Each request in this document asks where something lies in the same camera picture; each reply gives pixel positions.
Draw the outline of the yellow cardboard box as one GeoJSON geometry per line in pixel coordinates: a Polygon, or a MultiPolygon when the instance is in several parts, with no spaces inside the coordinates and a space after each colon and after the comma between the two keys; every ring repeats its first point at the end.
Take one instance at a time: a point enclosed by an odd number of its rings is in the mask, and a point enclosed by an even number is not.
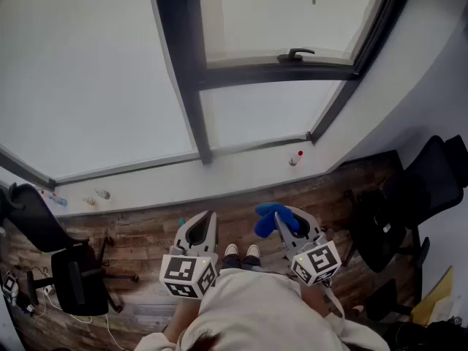
{"type": "Polygon", "coordinates": [[[453,308],[453,267],[450,266],[431,291],[410,312],[409,320],[426,327],[449,319],[453,308]]]}

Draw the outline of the black office chair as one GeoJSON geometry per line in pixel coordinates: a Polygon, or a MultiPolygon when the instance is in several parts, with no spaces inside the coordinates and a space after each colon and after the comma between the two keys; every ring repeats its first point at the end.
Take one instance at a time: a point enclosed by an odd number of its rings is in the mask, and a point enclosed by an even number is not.
{"type": "Polygon", "coordinates": [[[37,289],[52,285],[61,310],[74,316],[105,315],[109,309],[119,313],[122,306],[114,303],[105,279],[126,279],[138,282],[139,276],[110,274],[105,268],[105,248],[114,240],[106,236],[99,254],[95,254],[88,238],[69,235],[59,224],[39,192],[29,184],[0,185],[0,220],[7,219],[41,252],[50,252],[51,276],[35,279],[26,272],[31,302],[38,304],[37,289]]]}
{"type": "Polygon", "coordinates": [[[388,176],[376,189],[344,193],[352,205],[348,227],[352,245],[345,260],[358,253],[380,273],[396,255],[411,257],[415,302],[420,303],[430,240],[420,238],[418,227],[458,205],[467,187],[468,149],[461,136],[449,140],[432,136],[406,169],[388,176]]]}

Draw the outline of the white patterned device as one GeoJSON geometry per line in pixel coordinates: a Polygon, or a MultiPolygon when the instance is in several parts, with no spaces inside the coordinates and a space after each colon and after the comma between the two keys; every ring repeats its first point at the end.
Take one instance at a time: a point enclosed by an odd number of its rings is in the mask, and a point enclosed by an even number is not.
{"type": "Polygon", "coordinates": [[[6,272],[5,279],[2,285],[2,292],[7,301],[12,306],[16,306],[19,293],[19,285],[15,275],[11,271],[6,272]]]}

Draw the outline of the person's right forearm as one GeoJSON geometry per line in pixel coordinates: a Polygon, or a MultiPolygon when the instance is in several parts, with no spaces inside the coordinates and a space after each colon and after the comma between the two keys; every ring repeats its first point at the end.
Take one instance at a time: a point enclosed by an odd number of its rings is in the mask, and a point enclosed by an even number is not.
{"type": "Polygon", "coordinates": [[[313,286],[301,285],[302,300],[320,316],[327,317],[330,313],[325,302],[323,290],[316,284],[313,286]]]}

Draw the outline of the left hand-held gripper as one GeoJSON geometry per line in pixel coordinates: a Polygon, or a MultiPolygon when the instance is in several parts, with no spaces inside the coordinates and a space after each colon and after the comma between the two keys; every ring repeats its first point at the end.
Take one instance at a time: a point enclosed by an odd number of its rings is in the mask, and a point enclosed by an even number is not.
{"type": "Polygon", "coordinates": [[[215,285],[219,257],[216,253],[217,235],[215,211],[203,211],[179,227],[176,246],[171,246],[169,253],[163,255],[159,274],[159,281],[171,296],[202,299],[215,285]]]}

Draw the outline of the person's left forearm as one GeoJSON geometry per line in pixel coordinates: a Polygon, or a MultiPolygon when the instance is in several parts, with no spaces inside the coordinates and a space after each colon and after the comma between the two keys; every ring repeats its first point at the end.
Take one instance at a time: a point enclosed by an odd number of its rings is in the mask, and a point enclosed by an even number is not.
{"type": "Polygon", "coordinates": [[[195,299],[182,298],[175,312],[169,321],[163,334],[171,343],[176,343],[180,335],[197,318],[200,310],[201,301],[195,299]]]}

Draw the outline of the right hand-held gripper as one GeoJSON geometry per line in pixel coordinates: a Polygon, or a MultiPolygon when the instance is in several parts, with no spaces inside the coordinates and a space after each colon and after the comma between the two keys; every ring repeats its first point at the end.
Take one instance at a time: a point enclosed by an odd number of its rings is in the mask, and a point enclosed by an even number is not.
{"type": "Polygon", "coordinates": [[[311,214],[295,207],[289,209],[298,222],[298,229],[294,230],[278,212],[275,213],[275,223],[286,258],[292,259],[292,272],[308,287],[326,281],[341,266],[335,243],[326,240],[325,233],[311,214]]]}

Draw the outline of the blue cleaning cloth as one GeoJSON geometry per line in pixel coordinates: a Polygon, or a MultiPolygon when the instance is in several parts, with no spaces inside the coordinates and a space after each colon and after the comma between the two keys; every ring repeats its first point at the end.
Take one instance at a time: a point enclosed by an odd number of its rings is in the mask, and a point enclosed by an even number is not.
{"type": "Polygon", "coordinates": [[[259,204],[255,212],[260,216],[260,220],[254,227],[254,232],[261,238],[267,238],[275,229],[275,214],[280,215],[283,222],[291,226],[293,231],[298,231],[300,225],[294,218],[294,213],[281,203],[269,202],[259,204]]]}

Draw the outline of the person's white sweatshirt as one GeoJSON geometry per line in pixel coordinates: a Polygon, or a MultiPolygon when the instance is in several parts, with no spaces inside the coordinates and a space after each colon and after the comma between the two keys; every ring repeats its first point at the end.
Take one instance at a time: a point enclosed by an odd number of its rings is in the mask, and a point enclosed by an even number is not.
{"type": "Polygon", "coordinates": [[[221,270],[197,318],[176,343],[163,332],[144,336],[135,351],[390,351],[372,329],[301,298],[298,283],[274,273],[221,270]]]}

